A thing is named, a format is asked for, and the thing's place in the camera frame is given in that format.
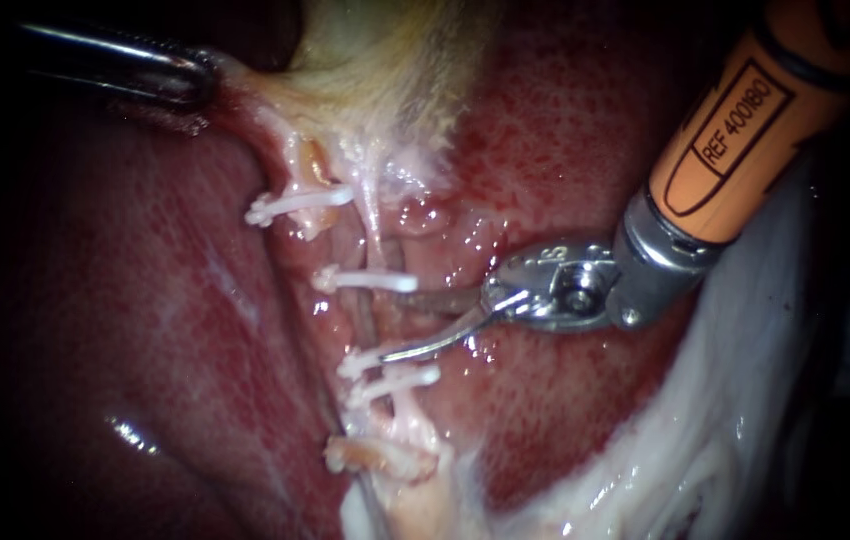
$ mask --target white suture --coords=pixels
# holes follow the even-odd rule
[[[381,379],[355,385],[345,401],[345,406],[350,409],[367,406],[371,401],[393,392],[435,384],[441,376],[442,372],[435,364],[403,370],[401,373],[386,371]]]
[[[333,294],[340,287],[384,289],[395,292],[415,292],[418,277],[401,272],[379,272],[355,270],[343,272],[337,264],[330,264],[312,277],[312,288],[325,294]]]
[[[301,195],[276,197],[271,193],[263,193],[255,199],[252,207],[245,213],[245,223],[264,229],[272,224],[275,216],[311,208],[342,206],[354,199],[352,188],[345,184],[337,185],[328,191]]]

